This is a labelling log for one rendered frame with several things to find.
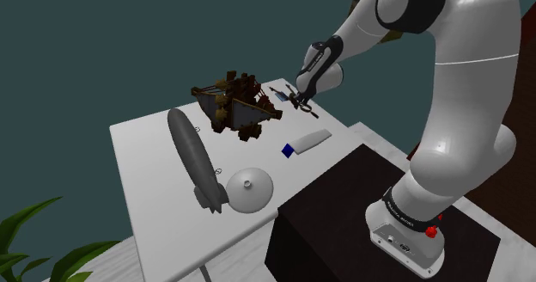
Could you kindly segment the brown wooden ship model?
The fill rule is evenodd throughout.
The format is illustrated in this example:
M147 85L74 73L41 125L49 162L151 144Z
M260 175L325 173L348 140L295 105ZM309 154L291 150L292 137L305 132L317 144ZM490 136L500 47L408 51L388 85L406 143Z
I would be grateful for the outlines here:
M245 142L259 138L261 122L280 120L283 115L275 109L255 75L242 73L238 77L236 70L228 71L214 85L191 88L191 94L210 119L214 132L221 133L228 128L238 132L239 139Z

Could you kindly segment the white tube with blue cap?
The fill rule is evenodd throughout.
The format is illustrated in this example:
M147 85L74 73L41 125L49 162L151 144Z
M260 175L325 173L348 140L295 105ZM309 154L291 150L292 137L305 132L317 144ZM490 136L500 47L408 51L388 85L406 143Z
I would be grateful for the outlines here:
M307 135L304 135L290 143L287 143L283 149L282 153L290 158L292 154L300 155L301 153L312 149L313 147L321 144L327 140L332 134L327 129L321 129L316 132L311 132Z

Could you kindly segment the grey airship model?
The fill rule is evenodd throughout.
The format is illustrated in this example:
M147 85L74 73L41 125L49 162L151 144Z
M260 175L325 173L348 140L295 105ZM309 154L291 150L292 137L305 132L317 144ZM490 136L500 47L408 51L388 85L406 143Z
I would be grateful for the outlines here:
M195 127L178 108L167 112L167 125L175 149L194 184L194 195L202 208L222 212L229 202L224 186L217 181L215 169Z

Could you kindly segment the grey domed lid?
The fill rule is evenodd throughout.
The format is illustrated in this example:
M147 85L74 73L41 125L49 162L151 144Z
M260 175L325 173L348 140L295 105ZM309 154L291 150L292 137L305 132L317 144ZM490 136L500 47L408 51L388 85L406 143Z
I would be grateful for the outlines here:
M236 172L225 187L230 207L240 213L255 213L271 200L274 185L271 177L259 168Z

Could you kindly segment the black thin tool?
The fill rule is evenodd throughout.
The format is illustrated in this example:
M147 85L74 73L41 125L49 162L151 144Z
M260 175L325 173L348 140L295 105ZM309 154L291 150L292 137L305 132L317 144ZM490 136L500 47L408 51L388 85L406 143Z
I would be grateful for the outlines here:
M307 103L304 103L304 102L298 100L297 94L294 92L294 90L288 84L286 85L286 87L289 90L288 95L285 94L283 91L274 89L273 87L270 87L270 90L274 92L274 94L276 95L276 97L280 101L290 101L292 103L294 109L300 109L304 113L310 113L316 119L318 119L320 117L318 114L316 114L312 110L312 108Z

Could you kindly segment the white table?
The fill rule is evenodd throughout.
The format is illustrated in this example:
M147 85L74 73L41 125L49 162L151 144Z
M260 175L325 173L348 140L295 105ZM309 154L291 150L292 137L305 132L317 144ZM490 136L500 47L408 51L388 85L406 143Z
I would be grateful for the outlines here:
M280 120L262 124L258 139L239 140L236 132L213 132L197 102L180 106L210 156L217 179L226 184L237 171L255 167L272 178L274 192L268 205L252 214L223 205L212 213L197 202L168 130L167 112L153 113L111 126L110 133L125 194L131 227L145 282L177 282L277 216L277 209L356 147L362 138L318 104L320 117L280 101L270 87L287 92L284 79L263 83L262 89ZM287 158L282 149L311 132L327 129L332 135L300 155Z

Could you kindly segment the green leafy plant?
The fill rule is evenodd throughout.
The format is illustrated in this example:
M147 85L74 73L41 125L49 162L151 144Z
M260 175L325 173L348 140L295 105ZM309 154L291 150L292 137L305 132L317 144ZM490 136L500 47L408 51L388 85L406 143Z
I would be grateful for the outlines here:
M28 255L10 253L9 247L24 223L59 199L61 197L31 205L0 222L0 278L3 278L5 282L23 282L22 277L25 273L50 260L50 257L46 257L30 261L20 274L15 276L12 267L28 258ZM119 241L93 242L73 249L54 264L48 282L86 282L92 273L78 272L78 270L118 243Z

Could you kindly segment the dark robot stand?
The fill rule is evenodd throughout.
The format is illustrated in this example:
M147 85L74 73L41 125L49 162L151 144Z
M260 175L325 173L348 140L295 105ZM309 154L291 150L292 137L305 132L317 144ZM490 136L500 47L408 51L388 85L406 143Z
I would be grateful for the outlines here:
M451 206L445 261L421 279L374 245L365 210L403 171L361 145L278 209L265 265L277 282L487 282L500 239Z

